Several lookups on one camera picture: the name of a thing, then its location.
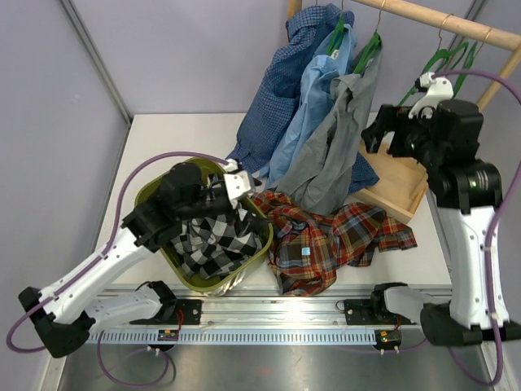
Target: gray shirt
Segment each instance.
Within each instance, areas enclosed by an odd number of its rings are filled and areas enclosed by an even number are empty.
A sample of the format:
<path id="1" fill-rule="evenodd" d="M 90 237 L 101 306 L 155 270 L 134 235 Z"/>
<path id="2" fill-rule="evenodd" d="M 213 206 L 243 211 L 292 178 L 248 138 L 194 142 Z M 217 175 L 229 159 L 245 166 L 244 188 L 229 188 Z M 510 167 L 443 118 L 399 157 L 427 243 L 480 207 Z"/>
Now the gray shirt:
<path id="1" fill-rule="evenodd" d="M 274 185 L 299 206 L 323 216 L 340 208 L 348 195 L 361 132 L 369 119 L 382 59 L 381 48 L 363 75 L 331 82 L 335 105 L 302 147 L 286 175 Z"/>

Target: wooden rack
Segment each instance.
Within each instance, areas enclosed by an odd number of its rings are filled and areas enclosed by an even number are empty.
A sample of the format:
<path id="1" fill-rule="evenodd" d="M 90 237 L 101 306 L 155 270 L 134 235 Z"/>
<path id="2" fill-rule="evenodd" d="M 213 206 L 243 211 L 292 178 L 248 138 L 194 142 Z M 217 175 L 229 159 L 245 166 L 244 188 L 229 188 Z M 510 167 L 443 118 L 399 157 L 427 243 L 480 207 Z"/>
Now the wooden rack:
<path id="1" fill-rule="evenodd" d="M 288 0 L 288 16 L 292 17 L 302 8 L 302 0 Z M 465 20 L 444 12 L 422 7 L 403 0 L 352 0 L 369 7 L 423 24 L 450 31 L 494 45 L 512 52 L 506 61 L 500 76 L 508 78 L 521 61 L 521 36 L 470 20 Z M 491 83 L 477 101 L 481 111 L 488 105 L 500 88 L 497 82 Z M 387 211 L 396 220 L 407 223 L 413 217 L 420 201 L 427 192 L 427 172 L 412 159 L 394 159 L 380 148 L 381 153 L 366 154 L 361 145 L 360 153 L 370 162 L 380 180 L 376 185 L 362 189 L 355 196 L 367 204 L 377 205 Z"/>
<path id="2" fill-rule="evenodd" d="M 459 18 L 452 14 L 432 10 L 412 2 L 404 2 L 403 0 L 353 1 L 511 51 L 512 56 L 506 61 L 500 72 L 500 76 L 505 79 L 510 76 L 521 61 L 521 35 Z M 302 8 L 302 0 L 288 0 L 288 2 L 288 16 L 292 17 Z M 499 87 L 500 84 L 497 82 L 490 84 L 481 95 L 481 98 L 478 99 L 477 104 L 480 110 L 483 110 L 488 105 L 499 90 Z"/>

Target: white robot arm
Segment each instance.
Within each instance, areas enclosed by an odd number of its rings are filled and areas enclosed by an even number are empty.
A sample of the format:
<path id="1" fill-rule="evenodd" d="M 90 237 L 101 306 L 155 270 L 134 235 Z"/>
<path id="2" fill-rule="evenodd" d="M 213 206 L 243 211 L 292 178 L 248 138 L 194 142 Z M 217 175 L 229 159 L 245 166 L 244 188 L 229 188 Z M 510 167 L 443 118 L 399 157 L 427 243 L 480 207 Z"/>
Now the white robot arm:
<path id="1" fill-rule="evenodd" d="M 432 76 L 428 72 L 417 80 L 426 94 L 412 108 L 383 105 L 362 138 L 367 151 L 376 152 L 384 134 L 393 131 L 387 153 L 413 157 L 426 168 L 449 242 L 453 296 L 450 302 L 436 303 L 405 284 L 382 284 L 373 291 L 374 307 L 420 323 L 433 345 L 493 340 L 491 319 L 504 340 L 519 339 L 521 327 L 510 321 L 501 292 L 497 228 L 488 233 L 502 202 L 501 177 L 493 165 L 475 158 L 483 116 L 475 104 L 452 99 L 448 79 Z M 486 235 L 492 238 L 489 246 Z"/>
<path id="2" fill-rule="evenodd" d="M 161 281 L 112 299 L 100 301 L 96 296 L 131 266 L 179 235 L 182 221 L 235 213 L 239 200 L 255 190 L 255 183 L 233 160 L 225 171 L 224 186 L 207 187 L 196 165 L 175 165 L 148 200 L 123 219 L 108 250 L 104 245 L 43 289 L 22 291 L 19 299 L 26 311 L 45 303 L 30 318 L 53 357 L 75 351 L 92 332 L 137 319 L 173 317 L 177 299 Z"/>

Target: red plaid shirt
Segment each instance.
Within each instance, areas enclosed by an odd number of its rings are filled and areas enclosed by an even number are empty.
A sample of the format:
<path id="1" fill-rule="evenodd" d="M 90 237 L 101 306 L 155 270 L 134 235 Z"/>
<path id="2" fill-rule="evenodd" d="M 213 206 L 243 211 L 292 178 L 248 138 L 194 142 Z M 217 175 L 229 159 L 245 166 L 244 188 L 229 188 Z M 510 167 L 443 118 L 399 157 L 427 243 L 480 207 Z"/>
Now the red plaid shirt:
<path id="1" fill-rule="evenodd" d="M 328 217 L 301 209 L 273 191 L 253 201 L 274 224 L 269 267 L 283 294 L 316 295 L 336 281 L 343 265 L 369 266 L 374 250 L 416 247 L 413 231 L 378 207 L 349 204 Z"/>

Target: black and white checkered shirt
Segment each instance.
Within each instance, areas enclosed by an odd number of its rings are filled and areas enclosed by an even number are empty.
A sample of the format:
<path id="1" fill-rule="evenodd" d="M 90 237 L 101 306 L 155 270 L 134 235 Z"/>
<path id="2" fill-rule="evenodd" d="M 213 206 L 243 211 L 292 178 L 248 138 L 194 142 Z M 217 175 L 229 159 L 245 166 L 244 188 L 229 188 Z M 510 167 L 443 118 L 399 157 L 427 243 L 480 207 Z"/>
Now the black and white checkered shirt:
<path id="1" fill-rule="evenodd" d="M 182 269 L 202 279 L 228 275 L 263 246 L 257 233 L 244 230 L 239 216 L 195 218 L 182 223 L 182 234 L 172 240 Z"/>

